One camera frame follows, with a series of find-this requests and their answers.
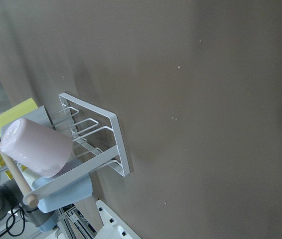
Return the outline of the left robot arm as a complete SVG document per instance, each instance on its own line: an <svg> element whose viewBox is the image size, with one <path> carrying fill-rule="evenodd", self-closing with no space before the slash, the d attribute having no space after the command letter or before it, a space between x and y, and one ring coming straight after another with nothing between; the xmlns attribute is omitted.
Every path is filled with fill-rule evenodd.
<svg viewBox="0 0 282 239"><path fill-rule="evenodd" d="M24 222L32 223L39 231L48 232L57 226L58 214L55 211L43 213L38 207L23 203L23 194L14 180L0 185L0 221L11 214L15 222L20 216Z"/></svg>

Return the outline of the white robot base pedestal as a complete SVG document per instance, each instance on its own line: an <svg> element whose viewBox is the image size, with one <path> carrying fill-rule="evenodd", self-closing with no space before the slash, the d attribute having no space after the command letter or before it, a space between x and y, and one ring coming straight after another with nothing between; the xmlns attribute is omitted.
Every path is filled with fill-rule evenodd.
<svg viewBox="0 0 282 239"><path fill-rule="evenodd" d="M96 206L103 226L95 235L95 239L141 239L141 237L102 200L97 200Z"/></svg>

